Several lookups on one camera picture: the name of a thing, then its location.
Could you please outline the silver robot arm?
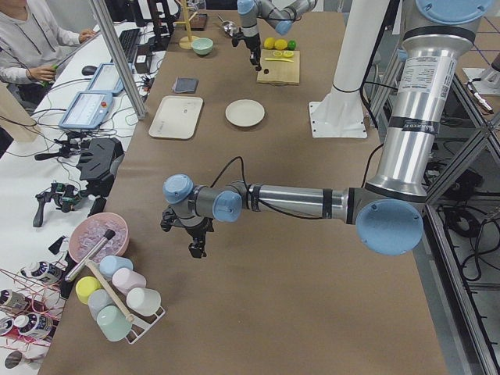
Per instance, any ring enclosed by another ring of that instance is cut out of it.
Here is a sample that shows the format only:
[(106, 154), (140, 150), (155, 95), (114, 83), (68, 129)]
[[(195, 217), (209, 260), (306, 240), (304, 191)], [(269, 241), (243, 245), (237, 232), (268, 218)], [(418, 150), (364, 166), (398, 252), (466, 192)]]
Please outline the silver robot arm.
[[(285, 35), (317, 1), (294, 1), (278, 9), (272, 1), (237, 1), (241, 27), (232, 44), (244, 41), (250, 62), (261, 67), (258, 19)], [(330, 93), (310, 102), (314, 138), (356, 138), (364, 131), (361, 99), (365, 73), (378, 46), (390, 1), (352, 1)], [(168, 207), (161, 228), (184, 228), (193, 241), (194, 258), (205, 253), (205, 236), (213, 220), (234, 222), (242, 209), (268, 209), (304, 220), (339, 219), (355, 224), (362, 243), (385, 255), (414, 249), (423, 236), (422, 205), (427, 193), (422, 180), (459, 57), (475, 41), (480, 19), (497, 12), (499, 1), (403, 1), (401, 46), (406, 53), (395, 107), (387, 125), (377, 171), (362, 187), (344, 191), (247, 184), (242, 157), (234, 157), (210, 187), (195, 185), (185, 174), (166, 179)], [(242, 180), (214, 188), (227, 167), (241, 160)]]
[(313, 0), (298, 0), (283, 9), (278, 9), (268, 0), (237, 1), (237, 13), (240, 17), (241, 26), (232, 37), (232, 45), (237, 47), (238, 43), (243, 41), (250, 51), (250, 63), (259, 72), (262, 67), (260, 64), (261, 40), (258, 19), (266, 21), (278, 34), (285, 35), (295, 21), (316, 7), (316, 3), (317, 1)]

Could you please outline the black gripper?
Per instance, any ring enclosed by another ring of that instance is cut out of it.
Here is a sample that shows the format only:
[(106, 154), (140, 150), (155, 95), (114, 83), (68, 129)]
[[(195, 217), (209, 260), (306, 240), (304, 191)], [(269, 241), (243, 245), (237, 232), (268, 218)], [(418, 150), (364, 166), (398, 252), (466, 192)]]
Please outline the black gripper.
[(213, 220), (207, 217), (196, 217), (189, 220), (181, 220), (184, 229), (192, 236), (194, 242), (190, 243), (188, 250), (193, 258), (206, 257), (205, 239), (208, 232), (213, 232)]
[(255, 34), (252, 36), (244, 36), (244, 41), (246, 47), (250, 50), (251, 55), (250, 55), (250, 62), (253, 66), (255, 66), (255, 70), (257, 72), (262, 70), (261, 62), (260, 62), (260, 53), (261, 50), (261, 41), (260, 41), (260, 35)]

